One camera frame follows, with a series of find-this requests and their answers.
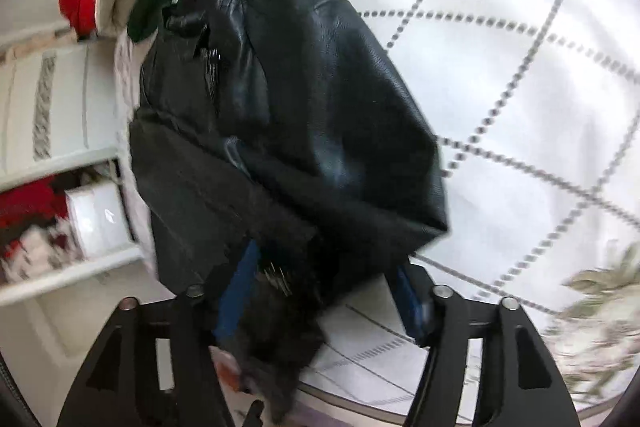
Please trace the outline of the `black leather jacket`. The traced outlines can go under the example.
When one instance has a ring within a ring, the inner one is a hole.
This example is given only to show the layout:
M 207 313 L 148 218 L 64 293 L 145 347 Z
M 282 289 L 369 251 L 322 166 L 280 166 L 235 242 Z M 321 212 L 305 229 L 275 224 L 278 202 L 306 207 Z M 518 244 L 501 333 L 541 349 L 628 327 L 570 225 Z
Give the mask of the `black leather jacket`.
M 318 318 L 448 229 L 434 134 L 346 0 L 178 0 L 129 126 L 160 281 L 291 410 Z

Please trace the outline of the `white wardrobe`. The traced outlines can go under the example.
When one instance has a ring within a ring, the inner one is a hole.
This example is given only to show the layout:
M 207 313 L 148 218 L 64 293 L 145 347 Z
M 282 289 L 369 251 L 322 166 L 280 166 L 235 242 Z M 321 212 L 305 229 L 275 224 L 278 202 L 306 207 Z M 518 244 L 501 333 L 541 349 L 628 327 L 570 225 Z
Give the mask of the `white wardrobe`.
M 1 188 L 118 154 L 115 43 L 47 31 L 1 49 Z

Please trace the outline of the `white shelf cabinet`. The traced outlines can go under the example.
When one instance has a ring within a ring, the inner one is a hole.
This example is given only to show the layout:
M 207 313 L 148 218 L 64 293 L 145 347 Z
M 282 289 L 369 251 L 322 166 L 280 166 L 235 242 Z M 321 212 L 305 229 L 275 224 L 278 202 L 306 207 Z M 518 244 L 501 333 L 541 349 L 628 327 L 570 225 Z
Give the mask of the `white shelf cabinet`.
M 34 279 L 3 284 L 2 306 L 21 303 L 144 259 L 142 248 L 134 243 L 129 231 L 125 206 L 116 188 L 116 161 L 116 150 L 107 147 L 38 161 L 21 171 L 2 171 L 3 192 L 46 176 L 86 167 L 105 165 L 108 171 L 104 181 L 73 188 L 66 196 L 70 231 L 79 258 Z

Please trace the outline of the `white quilted floral mat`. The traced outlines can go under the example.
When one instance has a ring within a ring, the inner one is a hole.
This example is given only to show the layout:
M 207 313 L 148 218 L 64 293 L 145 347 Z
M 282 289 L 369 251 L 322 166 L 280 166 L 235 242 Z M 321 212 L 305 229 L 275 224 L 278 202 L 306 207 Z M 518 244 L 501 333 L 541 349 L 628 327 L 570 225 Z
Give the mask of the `white quilted floral mat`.
M 449 234 L 416 254 L 520 300 L 584 426 L 639 367 L 639 0 L 348 0 L 442 149 Z M 155 31 L 119 39 L 122 113 Z

